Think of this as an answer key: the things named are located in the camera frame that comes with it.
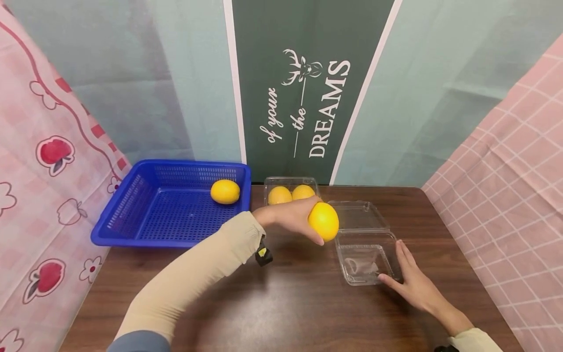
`hand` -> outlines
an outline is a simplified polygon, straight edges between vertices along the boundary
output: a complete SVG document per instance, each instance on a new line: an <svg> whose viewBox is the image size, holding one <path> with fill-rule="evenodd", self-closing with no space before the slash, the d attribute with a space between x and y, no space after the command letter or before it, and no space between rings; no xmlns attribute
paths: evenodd
<svg viewBox="0 0 563 352"><path fill-rule="evenodd" d="M448 301L442 296L432 281L418 268L413 255L402 240L395 243L395 249L405 283L400 284L386 274L380 274L378 279L400 294L415 308L429 312L432 315L449 306Z"/></svg>
<svg viewBox="0 0 563 352"><path fill-rule="evenodd" d="M253 215L262 226L278 224L288 231L301 233L322 246L324 245L323 239L313 230L307 220L309 213L318 202L322 202L322 200L314 195L306 199L262 207L255 210Z"/></svg>

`white stripe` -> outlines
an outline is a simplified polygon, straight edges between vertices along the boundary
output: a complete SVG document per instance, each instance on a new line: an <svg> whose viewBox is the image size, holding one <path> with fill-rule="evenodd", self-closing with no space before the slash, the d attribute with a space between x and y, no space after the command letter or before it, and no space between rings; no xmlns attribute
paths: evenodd
<svg viewBox="0 0 563 352"><path fill-rule="evenodd" d="M307 83L307 78L303 80L303 90L301 91L301 107L303 107L303 97L305 96L305 83Z"/></svg>
<svg viewBox="0 0 563 352"><path fill-rule="evenodd" d="M295 134L295 148L293 148L293 159L295 159L295 154L297 153L297 139L299 138L299 131Z"/></svg>
<svg viewBox="0 0 563 352"><path fill-rule="evenodd" d="M225 24L227 26L227 40L229 41L229 57L231 58L231 74L233 75L233 91L235 94L236 124L239 128L240 160L246 160L246 146L244 143L243 106L240 100L239 64L236 58L235 19L233 17L233 3L223 0L225 7Z"/></svg>
<svg viewBox="0 0 563 352"><path fill-rule="evenodd" d="M352 116L350 117L350 122L348 122L348 128L344 133L344 138L342 139L340 150L338 150L338 155L336 156L336 161L334 162L334 168L332 169L332 176L330 177L331 185L334 184L334 180L336 179L336 173L338 172L338 167L340 166L340 161L342 160L342 154L344 153L344 149L346 148L346 144L348 143L348 138L350 138L350 133L352 132L354 123L356 122L356 117L358 117L358 113L360 112L361 103L364 101L365 93L367 92L369 87L369 82L371 82L373 73L376 71L377 63L379 62L379 58L381 57L381 53L383 52L383 47L385 46L385 42L387 42L389 32L391 31L391 27L393 27L393 22L395 22L395 18L397 17L397 13L399 12L399 7L401 6L402 1L403 0L395 0L393 6L391 7L391 11L389 12L387 23L385 23L385 27L383 28L383 32L381 33L381 38L379 39L379 43L377 44L376 52L373 54L372 63L370 64L368 73L365 76L364 84L362 85L360 94L358 95L356 106L352 111Z"/></svg>

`lemon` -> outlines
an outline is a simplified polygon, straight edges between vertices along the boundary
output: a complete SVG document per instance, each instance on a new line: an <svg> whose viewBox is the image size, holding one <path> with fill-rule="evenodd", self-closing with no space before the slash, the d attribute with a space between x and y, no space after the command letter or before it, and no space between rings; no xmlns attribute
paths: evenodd
<svg viewBox="0 0 563 352"><path fill-rule="evenodd" d="M240 187L231 180L218 180L211 186L211 199L219 204L233 204L239 196Z"/></svg>
<svg viewBox="0 0 563 352"><path fill-rule="evenodd" d="M313 188L310 188L307 185L301 185L295 187L291 195L293 197L293 200L305 199L315 195L315 191L313 191Z"/></svg>
<svg viewBox="0 0 563 352"><path fill-rule="evenodd" d="M325 241L330 241L338 233L338 215L336 210L327 203L317 203L309 213L309 225L319 233Z"/></svg>
<svg viewBox="0 0 563 352"><path fill-rule="evenodd" d="M268 194L268 204L281 204L291 202L291 192L284 186L274 187Z"/></svg>

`deer head logo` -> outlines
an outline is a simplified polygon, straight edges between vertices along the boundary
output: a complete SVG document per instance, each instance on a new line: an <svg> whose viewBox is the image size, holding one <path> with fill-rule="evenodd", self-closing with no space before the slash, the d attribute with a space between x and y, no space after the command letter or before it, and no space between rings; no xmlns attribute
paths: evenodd
<svg viewBox="0 0 563 352"><path fill-rule="evenodd" d="M305 61L305 57L301 56L301 62L297 58L297 54L295 51L291 49L285 49L283 51L284 54L289 55L292 59L292 63L289 64L290 66L296 67L297 69L294 71L290 71L289 74L291 75L287 80L281 83L282 86L289 86L292 84L297 77L299 77L298 81L303 82L305 77L318 77L321 74L323 66L320 62L314 62L312 64L308 64Z"/></svg>

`clear plastic container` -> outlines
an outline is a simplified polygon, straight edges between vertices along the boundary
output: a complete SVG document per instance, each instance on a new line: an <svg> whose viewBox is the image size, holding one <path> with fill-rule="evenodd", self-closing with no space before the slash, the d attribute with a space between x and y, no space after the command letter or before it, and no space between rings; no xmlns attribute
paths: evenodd
<svg viewBox="0 0 563 352"><path fill-rule="evenodd" d="M268 194L270 190L277 186L284 186L293 192L295 187L300 185L307 185L313 188L315 194L320 197L319 186L313 177L283 177L283 176L270 176L264 181L264 205L268 205Z"/></svg>
<svg viewBox="0 0 563 352"><path fill-rule="evenodd" d="M401 280L397 241L389 224L370 202L331 201L340 221L334 240L342 274L352 286L377 285L379 274Z"/></svg>

